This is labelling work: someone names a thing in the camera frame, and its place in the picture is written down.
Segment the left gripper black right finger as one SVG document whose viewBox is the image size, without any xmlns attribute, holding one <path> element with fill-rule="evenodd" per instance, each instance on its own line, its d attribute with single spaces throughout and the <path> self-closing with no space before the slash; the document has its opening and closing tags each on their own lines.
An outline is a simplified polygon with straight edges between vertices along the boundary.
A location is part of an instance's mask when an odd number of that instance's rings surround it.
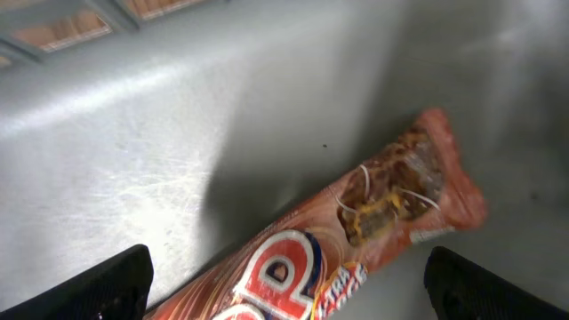
<svg viewBox="0 0 569 320">
<path fill-rule="evenodd" d="M 428 258 L 424 286 L 442 320 L 568 320 L 568 313 L 443 246 Z"/>
</svg>

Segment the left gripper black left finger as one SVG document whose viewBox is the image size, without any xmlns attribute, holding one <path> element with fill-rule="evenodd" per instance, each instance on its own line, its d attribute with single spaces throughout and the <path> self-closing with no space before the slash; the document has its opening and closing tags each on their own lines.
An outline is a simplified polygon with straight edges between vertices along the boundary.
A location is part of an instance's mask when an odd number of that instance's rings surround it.
<svg viewBox="0 0 569 320">
<path fill-rule="evenodd" d="M 154 269 L 136 244 L 85 272 L 1 312 L 1 320 L 137 319 L 147 308 Z"/>
</svg>

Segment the red chocolate bar wrapper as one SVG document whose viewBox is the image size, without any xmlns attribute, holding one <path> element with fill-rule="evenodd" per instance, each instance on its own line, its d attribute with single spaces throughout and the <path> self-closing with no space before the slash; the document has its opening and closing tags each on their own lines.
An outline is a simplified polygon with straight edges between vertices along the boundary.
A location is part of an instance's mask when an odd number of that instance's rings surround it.
<svg viewBox="0 0 569 320">
<path fill-rule="evenodd" d="M 271 223 L 149 313 L 152 319 L 326 319 L 406 247 L 480 226 L 445 112 Z"/>
</svg>

